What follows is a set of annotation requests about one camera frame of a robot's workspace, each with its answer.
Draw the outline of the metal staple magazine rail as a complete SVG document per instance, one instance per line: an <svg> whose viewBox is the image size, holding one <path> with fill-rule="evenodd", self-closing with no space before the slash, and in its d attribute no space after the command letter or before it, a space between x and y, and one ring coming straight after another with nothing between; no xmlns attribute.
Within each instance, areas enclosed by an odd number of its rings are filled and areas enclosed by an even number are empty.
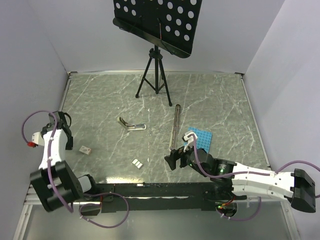
<svg viewBox="0 0 320 240"><path fill-rule="evenodd" d="M179 132L180 114L181 114L181 105L177 104L175 106L173 126L171 129L171 135L170 135L170 141L169 141L169 150L170 151L172 151L176 147L177 135Z"/></svg>

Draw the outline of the grey staple box tray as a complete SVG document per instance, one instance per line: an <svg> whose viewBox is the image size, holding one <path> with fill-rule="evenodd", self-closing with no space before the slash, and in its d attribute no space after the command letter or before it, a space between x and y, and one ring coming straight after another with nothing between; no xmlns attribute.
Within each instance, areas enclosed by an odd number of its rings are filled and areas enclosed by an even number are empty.
<svg viewBox="0 0 320 240"><path fill-rule="evenodd" d="M143 163L140 162L137 158L135 158L131 163L138 169L141 169L143 166Z"/></svg>

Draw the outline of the small cardboard staple box lid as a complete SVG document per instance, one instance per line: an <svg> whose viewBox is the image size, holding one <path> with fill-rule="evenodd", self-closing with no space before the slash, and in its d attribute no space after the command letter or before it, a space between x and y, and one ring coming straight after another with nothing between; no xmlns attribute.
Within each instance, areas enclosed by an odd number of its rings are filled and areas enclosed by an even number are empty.
<svg viewBox="0 0 320 240"><path fill-rule="evenodd" d="M92 149L89 148L89 147L86 147L86 146L81 146L79 151L82 153L82 154L85 154L85 155L90 155L91 152L92 152Z"/></svg>

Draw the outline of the beige metal stapler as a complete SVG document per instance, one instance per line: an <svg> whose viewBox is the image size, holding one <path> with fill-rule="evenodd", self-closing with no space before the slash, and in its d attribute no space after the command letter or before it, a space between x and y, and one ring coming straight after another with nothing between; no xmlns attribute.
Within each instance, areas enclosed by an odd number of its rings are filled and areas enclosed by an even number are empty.
<svg viewBox="0 0 320 240"><path fill-rule="evenodd" d="M144 123L133 124L126 122L122 117L117 118L117 122L128 132L129 131L143 131L147 129L147 126Z"/></svg>

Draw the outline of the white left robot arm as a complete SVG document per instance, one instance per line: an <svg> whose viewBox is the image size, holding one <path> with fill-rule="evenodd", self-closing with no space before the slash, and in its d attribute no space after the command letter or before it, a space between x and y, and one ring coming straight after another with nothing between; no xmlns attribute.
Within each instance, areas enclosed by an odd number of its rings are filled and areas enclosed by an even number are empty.
<svg viewBox="0 0 320 240"><path fill-rule="evenodd" d="M81 198L95 200L99 188L93 177L76 177L66 162L66 151L73 149L71 116L62 111L49 112L49 123L33 135L31 147L44 146L37 171L30 174L30 184L47 212L65 207L73 212L73 203Z"/></svg>

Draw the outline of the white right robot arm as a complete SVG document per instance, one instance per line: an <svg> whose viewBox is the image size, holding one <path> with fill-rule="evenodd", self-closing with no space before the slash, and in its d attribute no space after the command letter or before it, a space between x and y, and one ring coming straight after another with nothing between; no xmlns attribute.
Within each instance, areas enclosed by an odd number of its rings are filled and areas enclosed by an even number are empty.
<svg viewBox="0 0 320 240"><path fill-rule="evenodd" d="M288 201L300 212L316 212L316 184L303 169L292 172L274 172L249 167L239 162L214 158L203 148L181 147L165 156L170 169L190 167L200 175L208 177L218 186L223 199L233 197L261 197Z"/></svg>

